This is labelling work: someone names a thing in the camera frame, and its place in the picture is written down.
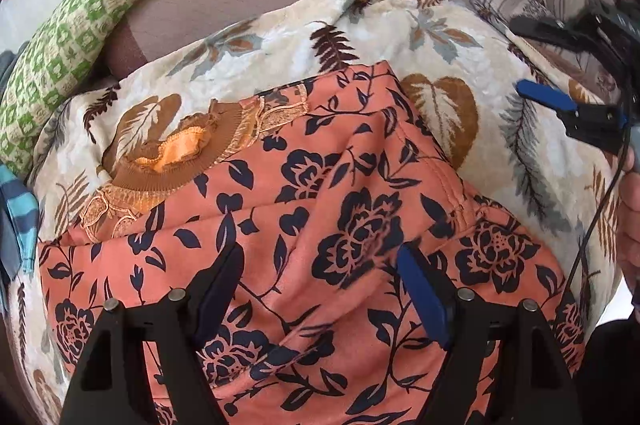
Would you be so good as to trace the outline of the person's right hand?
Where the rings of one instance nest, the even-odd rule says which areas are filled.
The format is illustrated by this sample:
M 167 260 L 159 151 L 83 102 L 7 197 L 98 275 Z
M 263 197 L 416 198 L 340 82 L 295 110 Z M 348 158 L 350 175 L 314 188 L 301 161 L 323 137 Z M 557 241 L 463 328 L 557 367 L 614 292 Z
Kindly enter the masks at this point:
M 639 174 L 634 171 L 634 152 L 627 152 L 623 177 L 618 185 L 620 204 L 617 208 L 617 263 L 632 294 L 634 318 L 639 320 L 640 204 Z

